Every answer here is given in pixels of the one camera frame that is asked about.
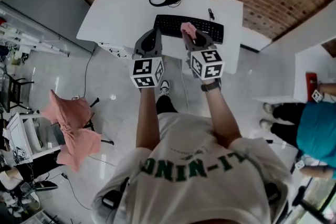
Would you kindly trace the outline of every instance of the pink cloth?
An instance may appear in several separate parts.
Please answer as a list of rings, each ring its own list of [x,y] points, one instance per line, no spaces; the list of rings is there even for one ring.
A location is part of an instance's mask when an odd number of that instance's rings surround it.
[[[61,146],[57,163],[70,165],[75,172],[86,156],[100,151],[101,135],[83,127],[92,117],[85,98],[65,100],[53,90],[49,93],[50,104],[41,112],[52,124],[59,123],[66,145]]]
[[[182,23],[181,32],[186,31],[186,33],[191,36],[192,39],[196,39],[196,27],[192,23]]]

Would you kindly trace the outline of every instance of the teal shirt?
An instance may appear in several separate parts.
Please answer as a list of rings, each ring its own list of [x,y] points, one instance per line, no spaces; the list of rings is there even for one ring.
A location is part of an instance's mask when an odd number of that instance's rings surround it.
[[[336,103],[307,103],[299,124],[297,144],[304,153],[336,168]]]

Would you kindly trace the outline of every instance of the black keyboard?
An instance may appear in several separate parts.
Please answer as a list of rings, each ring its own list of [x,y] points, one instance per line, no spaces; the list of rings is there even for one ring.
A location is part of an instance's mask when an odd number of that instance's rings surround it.
[[[177,15],[157,15],[154,28],[158,28],[162,35],[182,38],[181,24],[188,22],[208,34],[214,43],[223,43],[224,26],[207,20]]]

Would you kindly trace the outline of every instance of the shoe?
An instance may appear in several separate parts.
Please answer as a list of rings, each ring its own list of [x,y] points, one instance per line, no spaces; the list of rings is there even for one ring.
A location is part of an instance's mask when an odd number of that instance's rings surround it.
[[[271,115],[273,115],[273,111],[274,111],[274,109],[276,108],[275,105],[273,105],[273,104],[268,104],[268,103],[263,103],[263,104],[262,104],[262,107],[263,107],[263,110],[264,110],[266,113],[271,114]]]
[[[163,95],[169,96],[169,89],[170,89],[169,82],[167,80],[163,80],[160,86],[159,97]]]
[[[262,119],[262,120],[259,121],[259,125],[264,130],[270,131],[272,126],[273,126],[273,122],[269,121],[269,120]]]

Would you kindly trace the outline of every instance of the black watch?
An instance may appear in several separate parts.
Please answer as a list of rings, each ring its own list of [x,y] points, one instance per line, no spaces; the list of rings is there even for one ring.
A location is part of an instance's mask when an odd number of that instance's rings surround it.
[[[213,82],[213,83],[202,84],[201,85],[201,89],[204,92],[209,92],[209,91],[211,91],[213,89],[221,88],[221,86],[222,86],[222,83],[221,83],[220,79],[215,79],[215,82]]]

